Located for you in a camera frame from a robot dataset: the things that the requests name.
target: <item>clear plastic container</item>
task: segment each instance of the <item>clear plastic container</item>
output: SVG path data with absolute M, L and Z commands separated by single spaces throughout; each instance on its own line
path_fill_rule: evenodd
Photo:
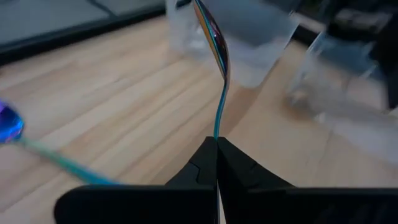
M 288 89 L 290 104 L 359 149 L 398 163 L 398 122 L 386 113 L 385 86 L 371 45 L 320 34 Z
M 176 2 L 166 0 L 170 45 L 183 54 L 197 58 L 212 57 L 192 3 L 177 8 Z M 203 2 L 226 39 L 232 79 L 247 88 L 257 87 L 282 55 L 298 23 L 287 13 L 265 2 Z

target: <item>rainbow metal utensil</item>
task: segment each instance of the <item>rainbow metal utensil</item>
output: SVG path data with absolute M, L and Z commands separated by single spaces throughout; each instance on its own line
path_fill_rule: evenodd
M 225 99 L 229 89 L 230 69 L 229 55 L 225 39 L 209 10 L 200 0 L 193 1 L 193 8 L 199 20 L 199 23 L 209 42 L 211 51 L 217 61 L 218 68 L 224 79 L 223 92 L 220 103 L 218 104 L 216 121 L 214 125 L 214 138 L 217 140 L 220 133 L 221 117 L 224 110 Z
M 88 184 L 118 184 L 101 177 L 87 168 L 77 164 L 75 161 L 63 157 L 54 150 L 48 149 L 39 142 L 32 141 L 22 135 L 24 121 L 19 114 L 9 105 L 0 100 L 0 145 L 8 143 L 20 143 L 26 149 L 50 159 L 69 173 L 78 177 Z

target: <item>wood grain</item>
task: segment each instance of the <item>wood grain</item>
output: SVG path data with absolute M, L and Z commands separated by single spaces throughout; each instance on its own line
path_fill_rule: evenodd
M 169 50 L 164 18 L 0 68 L 0 97 L 26 136 L 130 184 L 164 184 L 212 134 L 223 80 Z M 397 167 L 291 111 L 284 95 L 306 51 L 292 42 L 256 89 L 231 84 L 221 135 L 298 186 L 398 185 Z M 0 223 L 53 223 L 82 183 L 16 146 L 0 148 Z

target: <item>transparent box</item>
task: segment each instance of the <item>transparent box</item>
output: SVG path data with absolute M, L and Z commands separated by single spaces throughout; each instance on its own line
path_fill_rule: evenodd
M 321 33 L 292 80 L 289 103 L 361 150 L 398 163 L 397 117 L 386 111 L 382 75 L 372 45 Z
M 197 58 L 212 57 L 193 3 L 177 8 L 176 2 L 166 0 L 171 47 Z M 262 1 L 203 2 L 226 39 L 232 79 L 247 88 L 257 87 L 282 55 L 298 22 L 284 11 Z

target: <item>desk surface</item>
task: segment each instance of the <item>desk surface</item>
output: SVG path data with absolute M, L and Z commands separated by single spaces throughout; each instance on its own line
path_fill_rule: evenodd
M 222 78 L 169 51 L 164 18 L 0 68 L 0 97 L 26 136 L 130 184 L 164 184 L 212 134 Z M 232 83 L 221 135 L 298 186 L 398 186 L 397 167 L 291 111 L 285 89 L 306 48 L 292 42 L 254 90 Z M 82 183 L 16 146 L 0 148 L 0 223 L 53 223 Z

